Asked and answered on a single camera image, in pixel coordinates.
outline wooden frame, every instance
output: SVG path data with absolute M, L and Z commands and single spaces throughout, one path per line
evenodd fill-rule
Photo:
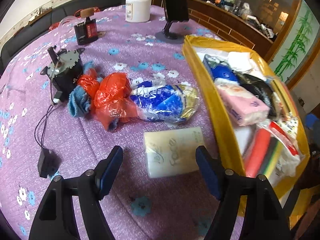
M 285 39 L 287 38 L 289 32 L 291 31 L 291 28 L 295 22 L 295 19 L 297 18 L 298 12 L 300 10 L 302 0 L 293 0 L 291 4 L 290 13 L 288 15 L 287 20 L 285 21 L 280 33 L 278 34 L 278 37 L 276 38 L 275 42 L 267 52 L 267 54 L 264 57 L 264 60 L 270 64 L 272 62 L 272 59 L 279 51 L 280 47 L 284 43 Z

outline red tube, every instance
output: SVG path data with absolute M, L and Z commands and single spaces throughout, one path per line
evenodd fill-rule
M 245 161 L 245 174 L 247 177 L 255 178 L 267 153 L 271 134 L 266 129 L 260 128 L 255 136 L 250 156 Z

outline orange plastic bag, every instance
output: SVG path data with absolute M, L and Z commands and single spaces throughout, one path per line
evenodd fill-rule
M 130 83 L 125 73 L 113 73 L 104 78 L 94 98 L 95 118 L 106 130 L 114 119 L 128 122 L 137 117 L 135 103 L 129 98 Z
M 95 69 L 90 68 L 87 73 L 81 75 L 77 81 L 77 85 L 82 86 L 84 91 L 88 93 L 92 100 L 94 100 L 100 85 L 100 83 L 97 81 L 97 76 L 98 75 Z

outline purple bedsheet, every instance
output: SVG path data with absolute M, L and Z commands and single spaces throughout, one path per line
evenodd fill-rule
M 164 24 L 163 8 L 152 6 L 149 22 L 125 22 L 124 6 L 95 14 L 98 31 L 106 34 L 85 47 L 82 62 L 93 61 L 104 76 L 126 72 L 132 82 L 163 76 L 170 84 L 181 82 L 196 86 L 196 81 L 182 56 L 181 45 L 157 41 L 154 34 Z M 193 20 L 175 23 L 172 30 L 183 34 L 216 37 Z M 40 178 L 37 162 L 40 147 L 34 129 L 50 104 L 50 83 L 41 76 L 50 63 L 46 50 L 58 43 L 57 29 L 40 37 L 20 52 L 7 66 L 0 80 L 5 86 L 0 96 L 0 208 L 21 239 L 28 239 L 41 198 L 53 178 Z M 60 47 L 78 48 L 74 31 Z M 205 104 L 192 119 L 178 128 L 201 126 L 207 149 L 217 152 L 211 122 Z M 108 156 L 114 145 L 124 149 L 124 160 L 108 196 L 100 202 L 116 240 L 127 239 L 203 239 L 218 206 L 209 194 L 199 172 L 149 179 L 144 164 L 143 132 L 175 129 L 163 122 L 150 123 L 132 119 L 115 133 L 106 132 L 90 116 L 72 118 L 66 105 L 50 115 L 44 140 L 45 147 L 61 159 L 57 174 L 76 177 Z M 74 198 L 76 221 L 81 239 L 88 239 Z M 237 220 L 232 238 L 241 228 Z

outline blue package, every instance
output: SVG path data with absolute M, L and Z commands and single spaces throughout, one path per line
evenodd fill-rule
M 184 85 L 141 87 L 132 90 L 130 98 L 137 105 L 138 117 L 151 122 L 183 122 L 198 105 L 197 90 Z
M 204 55 L 203 64 L 216 85 L 224 83 L 239 84 L 236 75 L 229 68 L 229 64 L 223 59 L 206 54 Z

